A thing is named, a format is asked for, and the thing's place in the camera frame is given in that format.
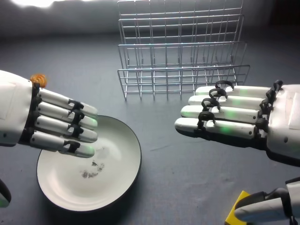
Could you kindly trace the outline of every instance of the plate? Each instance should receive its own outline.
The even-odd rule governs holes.
[[[92,211],[118,200],[136,180],[142,162],[140,143],[125,123],[98,116],[98,140],[91,158],[42,150],[37,180],[55,205],[72,211]]]

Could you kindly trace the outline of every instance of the metal wire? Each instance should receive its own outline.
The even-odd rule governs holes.
[[[243,84],[247,44],[240,41],[243,0],[120,0],[122,69],[128,93],[195,92],[220,79]]]

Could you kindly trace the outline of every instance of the wire rack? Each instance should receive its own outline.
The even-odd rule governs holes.
[[[247,47],[240,41],[242,6],[243,0],[118,1],[124,98],[128,93],[181,96],[216,79],[243,84],[248,72],[240,71],[248,66],[239,66]]]

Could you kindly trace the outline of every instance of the gray table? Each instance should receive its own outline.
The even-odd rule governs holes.
[[[283,29],[245,30],[247,84],[270,86],[278,78],[300,83],[297,37]],[[116,73],[118,43],[118,35],[0,43],[2,70],[25,78],[45,73],[48,89],[127,123],[142,146],[141,173],[131,191],[112,207],[84,215],[65,213],[43,196],[36,178],[39,150],[1,147],[0,177],[12,202],[0,210],[0,225],[221,225],[241,190],[272,191],[299,176],[300,168],[273,162],[262,151],[179,135],[173,124],[187,97],[167,101],[161,95],[154,102],[131,95],[125,102]]]

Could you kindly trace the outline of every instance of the round dish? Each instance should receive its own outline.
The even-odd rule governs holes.
[[[123,122],[98,116],[92,158],[42,150],[37,180],[45,196],[72,211],[92,211],[119,199],[136,180],[142,162],[140,143]]]

